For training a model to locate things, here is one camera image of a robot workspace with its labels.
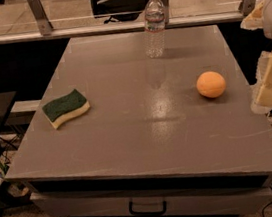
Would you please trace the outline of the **clear plastic water bottle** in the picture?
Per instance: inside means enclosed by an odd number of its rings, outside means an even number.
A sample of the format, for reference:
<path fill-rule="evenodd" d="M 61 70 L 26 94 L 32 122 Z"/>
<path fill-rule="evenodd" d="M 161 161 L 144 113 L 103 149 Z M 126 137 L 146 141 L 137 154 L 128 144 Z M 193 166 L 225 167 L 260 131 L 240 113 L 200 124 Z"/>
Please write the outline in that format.
<path fill-rule="evenodd" d="M 161 57 L 165 48 L 165 9 L 161 0 L 149 0 L 144 13 L 145 53 L 150 58 Z"/>

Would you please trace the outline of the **green and yellow sponge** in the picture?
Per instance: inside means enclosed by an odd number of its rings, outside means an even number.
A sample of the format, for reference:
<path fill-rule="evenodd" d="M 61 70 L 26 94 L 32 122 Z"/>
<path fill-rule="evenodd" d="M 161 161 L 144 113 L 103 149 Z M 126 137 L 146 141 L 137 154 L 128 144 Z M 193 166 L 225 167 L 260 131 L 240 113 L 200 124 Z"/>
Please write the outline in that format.
<path fill-rule="evenodd" d="M 58 129 L 66 121 L 86 113 L 89 109 L 89 101 L 87 101 L 86 97 L 76 89 L 63 97 L 56 98 L 55 100 L 46 103 L 46 105 L 42 107 L 42 111 L 45 113 L 46 118 L 48 118 L 55 129 Z"/>

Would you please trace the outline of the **orange fruit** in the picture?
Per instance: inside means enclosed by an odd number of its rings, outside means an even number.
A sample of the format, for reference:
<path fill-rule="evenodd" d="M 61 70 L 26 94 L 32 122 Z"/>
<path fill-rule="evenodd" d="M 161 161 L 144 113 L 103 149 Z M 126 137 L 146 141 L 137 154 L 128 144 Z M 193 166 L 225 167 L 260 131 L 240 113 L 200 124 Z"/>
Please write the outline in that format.
<path fill-rule="evenodd" d="M 220 97 L 226 89 L 225 78 L 214 71 L 206 71 L 197 79 L 196 86 L 200 95 L 208 98 Z"/>

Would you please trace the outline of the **black office chair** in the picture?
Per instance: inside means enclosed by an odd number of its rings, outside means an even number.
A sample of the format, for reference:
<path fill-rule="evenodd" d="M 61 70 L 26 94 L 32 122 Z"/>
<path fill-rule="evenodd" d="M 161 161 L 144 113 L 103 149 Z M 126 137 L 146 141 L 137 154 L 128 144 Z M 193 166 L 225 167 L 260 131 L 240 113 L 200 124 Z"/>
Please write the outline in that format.
<path fill-rule="evenodd" d="M 135 21 L 144 11 L 149 0 L 91 0 L 92 14 L 95 18 L 108 16 L 109 22 Z"/>

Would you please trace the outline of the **grey drawer cabinet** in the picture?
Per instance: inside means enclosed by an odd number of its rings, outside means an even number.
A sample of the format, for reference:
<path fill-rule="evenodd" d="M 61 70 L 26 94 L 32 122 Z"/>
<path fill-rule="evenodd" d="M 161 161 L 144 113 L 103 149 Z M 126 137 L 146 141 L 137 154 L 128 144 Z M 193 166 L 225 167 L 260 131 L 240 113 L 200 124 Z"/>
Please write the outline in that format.
<path fill-rule="evenodd" d="M 99 190 L 34 192 L 32 201 L 54 217 L 244 217 L 256 213 L 272 198 L 264 188 Z M 132 215 L 128 202 L 166 201 L 167 212 L 158 216 Z"/>

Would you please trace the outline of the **metal railing frame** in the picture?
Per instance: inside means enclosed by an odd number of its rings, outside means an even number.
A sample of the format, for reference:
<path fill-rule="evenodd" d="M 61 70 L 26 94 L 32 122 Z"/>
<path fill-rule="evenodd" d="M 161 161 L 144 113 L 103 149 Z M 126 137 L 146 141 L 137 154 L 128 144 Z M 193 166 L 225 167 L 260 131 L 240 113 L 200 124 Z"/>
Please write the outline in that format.
<path fill-rule="evenodd" d="M 245 11 L 242 0 L 166 0 L 171 27 L 209 25 L 241 20 Z M 48 34 L 41 32 L 27 0 L 6 0 L 0 5 L 0 44 L 102 33 L 138 31 L 143 17 L 130 22 L 106 22 L 93 17 L 90 0 L 40 0 L 52 25 Z"/>

